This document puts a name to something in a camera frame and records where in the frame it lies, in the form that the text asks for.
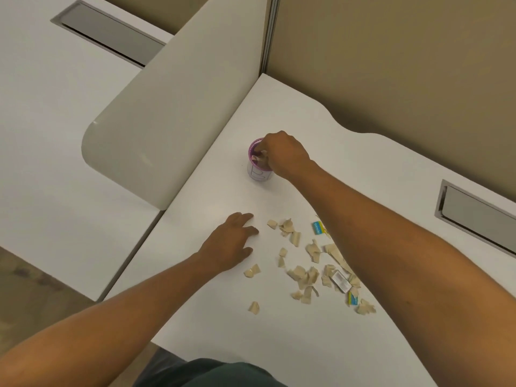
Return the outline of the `person's left hand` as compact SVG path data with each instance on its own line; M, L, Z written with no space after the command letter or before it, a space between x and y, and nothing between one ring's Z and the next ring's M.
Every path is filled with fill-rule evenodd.
M201 264L213 275L228 271L236 264L236 253L259 234L248 222L230 222L230 216L210 234L197 252Z

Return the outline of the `person's right hand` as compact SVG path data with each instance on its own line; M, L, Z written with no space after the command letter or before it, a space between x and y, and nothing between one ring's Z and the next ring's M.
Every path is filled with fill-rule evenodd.
M287 181L295 181L315 165L303 145L283 130L267 134L260 144L268 146L271 169Z

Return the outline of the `person's right forearm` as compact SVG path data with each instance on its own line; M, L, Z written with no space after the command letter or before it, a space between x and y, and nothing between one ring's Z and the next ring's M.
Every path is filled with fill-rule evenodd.
M312 160L277 168L440 387L516 387L516 298L440 237Z

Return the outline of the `person's left forearm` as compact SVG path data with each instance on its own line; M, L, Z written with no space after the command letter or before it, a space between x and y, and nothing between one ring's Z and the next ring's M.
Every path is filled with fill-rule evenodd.
M0 387L107 387L203 285L221 255L181 263L47 327L0 358Z

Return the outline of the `white cup with purple rim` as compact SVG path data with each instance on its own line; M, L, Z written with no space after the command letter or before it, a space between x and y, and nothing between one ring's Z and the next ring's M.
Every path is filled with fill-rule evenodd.
M274 175L273 170L264 161L264 154L255 151L263 138L258 138L248 148L247 173L249 177L257 182L266 182Z

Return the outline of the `scattered torn beige cardboard scraps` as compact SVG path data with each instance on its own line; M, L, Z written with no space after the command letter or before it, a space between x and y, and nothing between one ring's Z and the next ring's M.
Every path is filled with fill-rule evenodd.
M292 219L283 220L282 222L277 222L271 219L267 221L267 226L272 230L278 229L282 237L288 238L294 247L299 247L301 233L295 230ZM363 316L377 313L376 307L361 296L360 289L362 288L362 282L351 269L351 266L349 266L349 264L345 261L343 255L335 243L329 243L320 246L317 240L314 238L306 245L305 250L313 264L319 264L321 255L328 254L337 265L326 264L324 267L322 267L321 270L315 266L309 266L308 268L305 268L300 265L297 265L291 269L286 269L285 258L288 254L288 250L285 247L280 248L277 256L277 267L286 272L286 274L298 285L298 291L292 292L290 294L291 298L296 301L300 301L303 304L311 304L312 295L319 297L319 292L315 287L318 280L322 286L328 288L333 287L336 292L342 293L330 279L330 274L332 271L337 269L344 274L348 282L352 285L350 291L354 295L358 295L360 299L359 305L357 307L349 307L353 307L357 314ZM259 273L261 273L261 268L258 264L255 264L245 270L243 275L247 279L252 279ZM347 305L347 293L342 294L345 295L345 302Z

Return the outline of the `white and silver label piece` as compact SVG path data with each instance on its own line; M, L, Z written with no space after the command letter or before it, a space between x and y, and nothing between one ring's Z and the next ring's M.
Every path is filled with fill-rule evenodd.
M348 282L344 274L337 269L332 271L330 274L330 279L342 293L348 293L352 288L352 285Z

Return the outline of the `white curved desk divider panel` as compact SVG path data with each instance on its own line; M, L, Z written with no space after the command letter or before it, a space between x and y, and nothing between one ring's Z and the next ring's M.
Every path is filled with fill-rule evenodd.
M165 210L259 77L268 0L208 0L88 126L84 161Z

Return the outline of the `person's dark green clothing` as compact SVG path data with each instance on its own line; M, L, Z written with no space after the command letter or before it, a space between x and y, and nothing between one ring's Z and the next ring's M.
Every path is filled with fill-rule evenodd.
M159 348L132 387L287 387L268 371L246 362L209 358L186 361Z

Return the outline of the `beige partition screen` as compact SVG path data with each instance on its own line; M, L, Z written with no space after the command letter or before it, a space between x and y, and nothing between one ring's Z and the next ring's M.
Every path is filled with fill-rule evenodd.
M280 0L267 73L516 201L516 0Z

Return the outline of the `aluminium partition post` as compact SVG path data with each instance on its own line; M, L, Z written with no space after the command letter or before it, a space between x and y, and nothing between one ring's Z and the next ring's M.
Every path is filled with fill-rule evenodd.
M259 75L267 72L281 0L268 0Z

